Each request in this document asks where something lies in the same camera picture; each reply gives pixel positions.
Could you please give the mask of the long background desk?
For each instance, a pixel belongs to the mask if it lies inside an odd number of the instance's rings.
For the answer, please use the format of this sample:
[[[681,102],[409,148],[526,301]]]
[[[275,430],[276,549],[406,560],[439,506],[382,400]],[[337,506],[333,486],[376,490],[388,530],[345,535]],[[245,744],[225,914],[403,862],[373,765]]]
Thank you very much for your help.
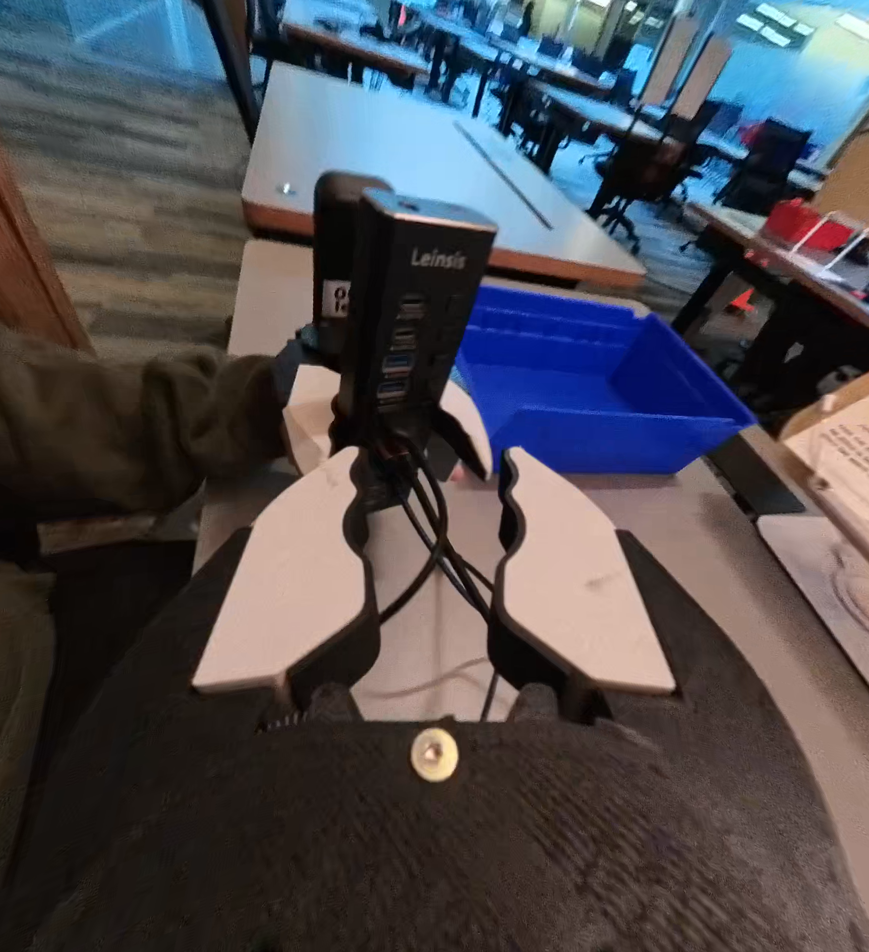
[[[362,34],[347,23],[288,18],[282,21],[280,32],[285,40],[308,43],[380,72],[429,78],[428,62],[421,54],[392,41]]]

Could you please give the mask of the clear acrylic sign holder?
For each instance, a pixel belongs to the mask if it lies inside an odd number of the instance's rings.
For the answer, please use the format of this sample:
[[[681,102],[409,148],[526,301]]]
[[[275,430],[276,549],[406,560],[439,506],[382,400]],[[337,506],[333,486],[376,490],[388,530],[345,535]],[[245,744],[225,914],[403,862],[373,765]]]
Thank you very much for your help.
[[[828,263],[848,254],[868,235],[865,223],[831,211],[805,224],[801,235],[792,240],[789,251]]]

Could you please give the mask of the wood-edged neighbouring desk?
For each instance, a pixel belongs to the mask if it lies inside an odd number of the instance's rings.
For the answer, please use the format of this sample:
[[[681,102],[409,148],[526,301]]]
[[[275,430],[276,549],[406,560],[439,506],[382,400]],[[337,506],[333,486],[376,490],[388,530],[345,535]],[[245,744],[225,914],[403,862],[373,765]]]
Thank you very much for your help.
[[[607,290],[644,280],[642,264],[491,126],[275,64],[241,190],[250,231],[309,240],[314,185],[329,171],[483,213],[498,226],[495,269]]]

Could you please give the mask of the red plastic bin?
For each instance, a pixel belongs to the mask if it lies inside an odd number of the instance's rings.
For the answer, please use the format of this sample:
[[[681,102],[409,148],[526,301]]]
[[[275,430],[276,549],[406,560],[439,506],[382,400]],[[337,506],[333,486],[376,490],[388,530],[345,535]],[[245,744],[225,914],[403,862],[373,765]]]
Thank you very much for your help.
[[[778,202],[761,231],[793,250],[817,253],[839,249],[854,234],[854,228],[837,212],[821,213],[800,198]]]

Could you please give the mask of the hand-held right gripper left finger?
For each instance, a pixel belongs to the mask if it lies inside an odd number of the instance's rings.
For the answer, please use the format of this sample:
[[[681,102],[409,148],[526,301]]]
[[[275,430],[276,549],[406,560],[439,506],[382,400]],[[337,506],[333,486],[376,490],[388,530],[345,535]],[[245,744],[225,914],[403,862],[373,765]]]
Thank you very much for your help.
[[[348,447],[254,520],[192,687],[312,694],[353,687],[380,653],[366,555],[369,452]]]

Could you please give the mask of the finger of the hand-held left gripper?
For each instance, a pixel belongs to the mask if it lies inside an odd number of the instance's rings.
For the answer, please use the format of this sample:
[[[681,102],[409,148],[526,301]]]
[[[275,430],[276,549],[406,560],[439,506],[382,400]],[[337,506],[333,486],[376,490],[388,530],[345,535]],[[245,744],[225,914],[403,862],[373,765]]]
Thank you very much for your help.
[[[450,379],[432,412],[427,458],[438,482],[488,482],[493,458],[488,432],[470,395]]]
[[[287,458],[301,477],[333,454],[330,430],[340,374],[326,367],[301,364],[283,410]]]

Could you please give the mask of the black frame pole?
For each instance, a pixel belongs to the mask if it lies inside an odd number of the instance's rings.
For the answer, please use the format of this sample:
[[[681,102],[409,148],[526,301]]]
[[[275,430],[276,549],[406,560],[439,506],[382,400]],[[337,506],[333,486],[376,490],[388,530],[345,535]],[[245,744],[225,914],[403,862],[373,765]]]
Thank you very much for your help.
[[[250,64],[250,25],[245,1],[200,1],[218,58],[250,144],[260,118]]]

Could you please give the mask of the grey desk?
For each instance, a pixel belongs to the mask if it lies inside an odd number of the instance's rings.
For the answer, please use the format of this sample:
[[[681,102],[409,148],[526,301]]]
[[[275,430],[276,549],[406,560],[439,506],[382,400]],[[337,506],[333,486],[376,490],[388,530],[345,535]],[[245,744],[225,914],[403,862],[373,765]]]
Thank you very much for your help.
[[[275,354],[311,312],[307,247],[250,240],[235,293],[231,355]],[[283,487],[285,465],[207,489],[194,569],[248,526]],[[792,727],[838,829],[869,916],[869,689],[825,632],[756,529],[696,461],[671,478],[570,477],[629,530],[742,651]],[[495,485],[445,486],[450,538],[486,575],[502,549]],[[386,606],[426,551],[403,511],[373,517],[379,602]],[[486,625],[440,574],[384,625],[375,667],[354,696],[372,720],[476,720],[488,689]]]

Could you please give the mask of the black USB hub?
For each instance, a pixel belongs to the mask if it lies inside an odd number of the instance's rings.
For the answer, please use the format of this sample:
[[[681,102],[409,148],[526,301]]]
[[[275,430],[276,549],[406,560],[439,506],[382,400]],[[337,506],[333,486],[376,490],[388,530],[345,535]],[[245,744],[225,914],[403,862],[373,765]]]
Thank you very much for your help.
[[[398,506],[427,452],[432,412],[458,356],[497,232],[478,212],[365,192],[369,299],[378,335],[362,402],[334,401],[333,455],[369,452],[368,513]]]

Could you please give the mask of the person's left forearm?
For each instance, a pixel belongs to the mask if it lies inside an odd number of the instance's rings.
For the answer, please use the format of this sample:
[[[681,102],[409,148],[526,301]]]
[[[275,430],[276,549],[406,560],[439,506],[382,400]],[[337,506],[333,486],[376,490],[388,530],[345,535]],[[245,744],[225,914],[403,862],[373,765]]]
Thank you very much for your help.
[[[120,362],[0,326],[0,526],[170,511],[284,456],[276,358]]]

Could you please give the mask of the wooden column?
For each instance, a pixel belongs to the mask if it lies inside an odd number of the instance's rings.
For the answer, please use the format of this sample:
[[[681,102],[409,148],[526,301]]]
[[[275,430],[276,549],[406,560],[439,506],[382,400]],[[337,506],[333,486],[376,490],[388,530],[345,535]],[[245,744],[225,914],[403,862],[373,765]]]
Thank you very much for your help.
[[[94,352],[1,146],[0,325],[73,351]]]

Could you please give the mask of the black office chair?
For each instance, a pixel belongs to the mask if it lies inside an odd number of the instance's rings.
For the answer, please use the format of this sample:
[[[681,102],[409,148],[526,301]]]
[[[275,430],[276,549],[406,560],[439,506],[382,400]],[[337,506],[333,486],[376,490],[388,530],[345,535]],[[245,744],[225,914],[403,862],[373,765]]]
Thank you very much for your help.
[[[657,140],[625,138],[597,164],[600,187],[587,215],[603,220],[609,234],[620,227],[639,254],[641,240],[629,219],[636,203],[663,203],[701,164],[700,138],[715,119],[722,103],[706,100],[691,119],[671,115]]]
[[[767,118],[754,127],[747,154],[718,190],[713,203],[766,217],[783,200],[790,174],[807,151],[813,131]]]

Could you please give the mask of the blue plastic bin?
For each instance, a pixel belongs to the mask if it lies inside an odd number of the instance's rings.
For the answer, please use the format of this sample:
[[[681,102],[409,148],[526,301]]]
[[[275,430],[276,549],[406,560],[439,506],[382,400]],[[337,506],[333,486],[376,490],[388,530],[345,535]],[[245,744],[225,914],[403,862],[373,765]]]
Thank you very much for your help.
[[[674,475],[756,420],[656,315],[483,284],[456,358],[492,469],[520,446],[556,472]]]

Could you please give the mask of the desk with red bin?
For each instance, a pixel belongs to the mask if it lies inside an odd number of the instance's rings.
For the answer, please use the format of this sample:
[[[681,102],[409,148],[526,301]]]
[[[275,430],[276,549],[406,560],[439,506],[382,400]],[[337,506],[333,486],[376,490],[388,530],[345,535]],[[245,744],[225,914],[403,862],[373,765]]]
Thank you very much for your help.
[[[714,303],[725,303],[726,288],[737,280],[779,303],[794,292],[813,306],[869,330],[869,305],[821,277],[818,264],[774,241],[764,220],[730,208],[690,203],[687,211],[702,226],[695,245],[711,258],[711,267],[672,323],[684,340],[694,337],[712,316]]]

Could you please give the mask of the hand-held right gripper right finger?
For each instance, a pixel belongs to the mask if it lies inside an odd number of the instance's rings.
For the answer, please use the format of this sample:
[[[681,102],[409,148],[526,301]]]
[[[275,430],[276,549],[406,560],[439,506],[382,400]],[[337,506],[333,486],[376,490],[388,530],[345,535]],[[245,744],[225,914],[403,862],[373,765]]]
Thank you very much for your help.
[[[488,659],[500,678],[560,696],[571,683],[672,695],[676,680],[606,513],[523,447],[502,453],[498,497]]]

